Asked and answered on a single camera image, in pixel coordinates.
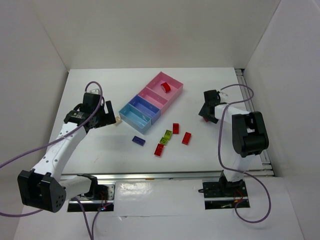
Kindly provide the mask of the purple lego plate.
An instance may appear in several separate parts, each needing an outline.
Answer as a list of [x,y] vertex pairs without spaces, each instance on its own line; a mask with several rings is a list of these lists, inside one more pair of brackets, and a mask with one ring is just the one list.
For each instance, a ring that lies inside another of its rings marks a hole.
[[142,138],[140,138],[140,137],[138,137],[138,136],[134,136],[133,139],[132,139],[132,141],[133,141],[134,143],[140,145],[140,146],[144,146],[144,144],[145,144],[145,142],[146,142],[144,139],[142,139]]

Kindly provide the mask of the upper green lego brick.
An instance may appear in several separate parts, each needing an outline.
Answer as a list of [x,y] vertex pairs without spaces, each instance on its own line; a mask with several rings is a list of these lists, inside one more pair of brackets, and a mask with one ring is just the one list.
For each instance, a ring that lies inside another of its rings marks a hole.
[[172,131],[167,129],[163,137],[169,141],[172,137],[172,134]]

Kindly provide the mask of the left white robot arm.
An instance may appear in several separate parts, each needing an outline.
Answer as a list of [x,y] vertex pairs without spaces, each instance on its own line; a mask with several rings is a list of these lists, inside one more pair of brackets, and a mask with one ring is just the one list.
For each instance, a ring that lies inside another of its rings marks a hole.
[[111,101],[105,101],[100,94],[84,93],[82,103],[65,116],[57,142],[31,170],[23,170],[18,175],[22,203],[56,213],[65,201],[74,197],[93,199],[99,191],[95,176],[83,173],[69,180],[61,180],[61,175],[74,150],[91,129],[115,122]]

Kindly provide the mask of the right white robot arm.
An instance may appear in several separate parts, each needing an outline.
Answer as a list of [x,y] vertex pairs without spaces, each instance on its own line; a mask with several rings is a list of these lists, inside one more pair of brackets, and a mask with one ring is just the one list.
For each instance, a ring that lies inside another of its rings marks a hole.
[[[259,111],[244,111],[222,102],[217,90],[208,90],[203,94],[204,104],[198,115],[214,124],[220,122],[217,156],[223,168],[221,178],[228,184],[237,184],[243,180],[254,156],[260,155],[269,147],[263,115]],[[231,166],[224,165],[221,156],[225,123],[231,126],[231,140],[235,152]]]

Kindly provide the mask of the green lego brick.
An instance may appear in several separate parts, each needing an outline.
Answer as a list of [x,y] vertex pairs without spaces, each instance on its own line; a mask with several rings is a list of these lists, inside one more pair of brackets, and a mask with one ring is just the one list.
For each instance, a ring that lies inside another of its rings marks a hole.
[[172,137],[172,134],[172,131],[167,129],[163,137],[169,141]]
[[168,139],[166,139],[165,137],[162,137],[162,138],[160,139],[160,141],[159,141],[159,143],[162,144],[162,145],[164,145],[164,146],[167,144],[167,142],[168,142]]

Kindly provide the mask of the lower green lego brick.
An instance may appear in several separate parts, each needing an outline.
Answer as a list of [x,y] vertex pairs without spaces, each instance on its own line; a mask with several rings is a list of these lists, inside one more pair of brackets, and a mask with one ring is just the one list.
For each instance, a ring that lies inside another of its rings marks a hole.
[[162,145],[164,145],[164,146],[167,144],[167,142],[168,142],[168,139],[166,139],[165,137],[162,137],[162,138],[160,139],[160,141],[159,141],[159,143],[162,144]]

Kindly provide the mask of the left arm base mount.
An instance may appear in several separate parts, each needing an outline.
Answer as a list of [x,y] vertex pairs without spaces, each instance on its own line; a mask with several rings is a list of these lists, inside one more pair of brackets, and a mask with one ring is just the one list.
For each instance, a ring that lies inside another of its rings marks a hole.
[[84,195],[77,195],[85,212],[113,212],[115,199],[115,183],[107,182],[97,186],[94,197],[88,198]]

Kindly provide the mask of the tan lego brick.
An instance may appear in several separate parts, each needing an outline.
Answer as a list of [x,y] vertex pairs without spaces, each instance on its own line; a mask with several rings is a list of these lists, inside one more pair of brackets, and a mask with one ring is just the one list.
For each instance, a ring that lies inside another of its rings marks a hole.
[[115,126],[118,126],[122,122],[121,118],[118,116],[115,118],[115,120],[116,120],[116,122],[114,124]]

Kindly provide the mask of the small pink container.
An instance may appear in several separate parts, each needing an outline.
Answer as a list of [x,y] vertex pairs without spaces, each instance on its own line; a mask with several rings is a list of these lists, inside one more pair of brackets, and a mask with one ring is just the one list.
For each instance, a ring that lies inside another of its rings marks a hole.
[[162,108],[168,103],[164,97],[148,87],[144,87],[138,95],[158,108]]

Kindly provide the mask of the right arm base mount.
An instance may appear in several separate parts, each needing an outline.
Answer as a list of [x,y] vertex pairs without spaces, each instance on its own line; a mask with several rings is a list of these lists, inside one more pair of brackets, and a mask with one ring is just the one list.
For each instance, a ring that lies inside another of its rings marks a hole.
[[204,197],[204,207],[206,210],[249,208],[250,201],[247,187],[244,181],[238,186],[230,188],[224,187],[218,181],[203,182],[202,188],[198,190]]

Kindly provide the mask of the purple blue container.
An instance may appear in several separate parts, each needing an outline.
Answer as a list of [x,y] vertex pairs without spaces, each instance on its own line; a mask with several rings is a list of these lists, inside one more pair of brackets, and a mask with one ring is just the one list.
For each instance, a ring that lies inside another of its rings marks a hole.
[[158,120],[161,115],[161,111],[158,107],[148,102],[139,95],[134,96],[128,103],[148,116],[151,119],[152,125]]

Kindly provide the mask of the light blue container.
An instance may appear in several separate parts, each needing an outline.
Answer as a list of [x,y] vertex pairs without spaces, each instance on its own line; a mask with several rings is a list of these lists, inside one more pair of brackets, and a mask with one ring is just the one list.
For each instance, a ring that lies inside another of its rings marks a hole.
[[152,120],[149,116],[129,103],[119,111],[119,115],[124,122],[143,135],[152,125]]

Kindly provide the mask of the large pink container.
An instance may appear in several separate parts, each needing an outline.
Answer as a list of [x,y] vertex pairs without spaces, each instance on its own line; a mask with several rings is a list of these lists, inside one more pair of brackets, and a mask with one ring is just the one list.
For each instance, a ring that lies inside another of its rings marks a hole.
[[184,84],[164,72],[158,73],[147,85],[146,100],[160,109],[163,115],[168,107],[180,96]]

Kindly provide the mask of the red round flower lego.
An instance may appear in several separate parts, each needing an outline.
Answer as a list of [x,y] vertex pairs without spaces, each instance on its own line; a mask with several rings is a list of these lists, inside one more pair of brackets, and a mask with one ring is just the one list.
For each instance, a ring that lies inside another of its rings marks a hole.
[[171,87],[167,82],[163,82],[161,85],[161,89],[167,94],[171,91]]

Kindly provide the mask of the aluminium front rail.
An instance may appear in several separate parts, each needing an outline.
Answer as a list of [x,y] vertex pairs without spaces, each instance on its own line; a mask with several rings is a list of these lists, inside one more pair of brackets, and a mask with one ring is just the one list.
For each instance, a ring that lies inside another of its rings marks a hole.
[[98,180],[182,180],[182,179],[205,179],[219,178],[220,171],[193,171],[193,172],[156,172],[156,173],[113,173],[113,174],[91,174]]

